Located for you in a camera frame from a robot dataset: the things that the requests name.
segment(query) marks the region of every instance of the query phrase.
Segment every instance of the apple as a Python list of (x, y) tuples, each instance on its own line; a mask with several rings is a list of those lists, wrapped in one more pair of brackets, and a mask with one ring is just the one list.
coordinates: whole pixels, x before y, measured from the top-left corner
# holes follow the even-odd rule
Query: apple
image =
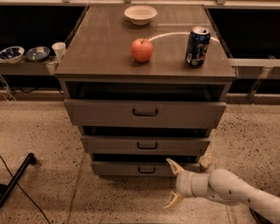
[(146, 38), (135, 39), (131, 44), (131, 54), (138, 63), (147, 62), (153, 53), (153, 45)]

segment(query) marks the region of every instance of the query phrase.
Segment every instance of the black cable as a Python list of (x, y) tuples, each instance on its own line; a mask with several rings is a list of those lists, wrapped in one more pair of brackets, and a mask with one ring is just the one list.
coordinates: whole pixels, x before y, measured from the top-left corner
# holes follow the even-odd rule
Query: black cable
[[(7, 171), (9, 172), (9, 174), (11, 175), (11, 177), (13, 177), (13, 174), (10, 172), (6, 162), (4, 161), (4, 159), (2, 158), (2, 156), (0, 155), (0, 159), (3, 162), (3, 164), (6, 166)], [(39, 210), (39, 212), (44, 216), (44, 218), (46, 219), (46, 221), (48, 222), (48, 224), (50, 224), (49, 219), (47, 218), (47, 216), (45, 215), (45, 213), (43, 212), (43, 210), (40, 208), (39, 205), (36, 204), (36, 202), (28, 195), (28, 193), (20, 186), (20, 184), (17, 182), (18, 187), (20, 188), (20, 190), (22, 191), (22, 193), (25, 194), (25, 196), (36, 206), (36, 208)]]

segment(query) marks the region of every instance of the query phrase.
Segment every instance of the drawer handle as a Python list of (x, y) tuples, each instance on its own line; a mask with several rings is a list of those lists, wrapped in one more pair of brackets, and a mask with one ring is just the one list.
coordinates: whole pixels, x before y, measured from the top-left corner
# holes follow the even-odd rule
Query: drawer handle
[(154, 174), (154, 173), (156, 173), (156, 168), (153, 167), (150, 169), (146, 168), (146, 169), (141, 170), (141, 167), (138, 167), (138, 172), (140, 174)]
[(158, 142), (155, 142), (153, 144), (141, 144), (141, 142), (137, 142), (137, 147), (139, 149), (157, 149)]
[(133, 109), (133, 115), (135, 116), (145, 116), (145, 117), (156, 117), (159, 114), (159, 110), (156, 108), (153, 111), (140, 111)]

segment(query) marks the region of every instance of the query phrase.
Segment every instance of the white bowl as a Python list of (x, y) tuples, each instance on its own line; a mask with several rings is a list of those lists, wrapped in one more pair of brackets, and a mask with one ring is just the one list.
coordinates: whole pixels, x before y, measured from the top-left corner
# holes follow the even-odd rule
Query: white bowl
[(131, 6), (125, 9), (124, 15), (135, 25), (146, 25), (157, 16), (157, 10), (150, 6)]
[(0, 60), (8, 63), (18, 63), (25, 50), (22, 47), (10, 47), (0, 52)]

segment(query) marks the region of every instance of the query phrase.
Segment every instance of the countertop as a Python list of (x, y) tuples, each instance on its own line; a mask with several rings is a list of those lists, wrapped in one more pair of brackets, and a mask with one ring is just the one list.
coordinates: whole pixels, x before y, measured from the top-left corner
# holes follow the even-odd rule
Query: countertop
[[(132, 24), (124, 16), (129, 6), (91, 6), (61, 60), (57, 77), (235, 79), (203, 6), (155, 5), (158, 15), (143, 26)], [(189, 32), (197, 25), (209, 28), (212, 38), (203, 66), (194, 69), (185, 63), (185, 52)], [(141, 37), (149, 38), (154, 45), (154, 54), (147, 63), (136, 63), (130, 53), (132, 42)]]

